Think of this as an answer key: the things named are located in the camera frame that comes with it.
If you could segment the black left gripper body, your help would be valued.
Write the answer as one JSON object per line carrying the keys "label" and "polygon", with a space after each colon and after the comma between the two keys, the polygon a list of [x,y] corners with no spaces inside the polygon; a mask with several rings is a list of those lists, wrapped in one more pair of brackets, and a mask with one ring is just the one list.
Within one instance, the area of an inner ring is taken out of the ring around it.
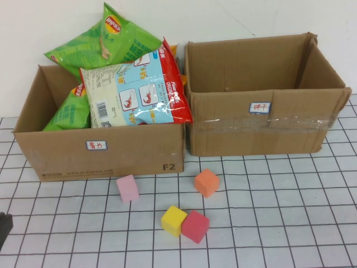
{"label": "black left gripper body", "polygon": [[1,238],[6,238],[13,228],[13,216],[11,214],[0,214],[0,232]]}

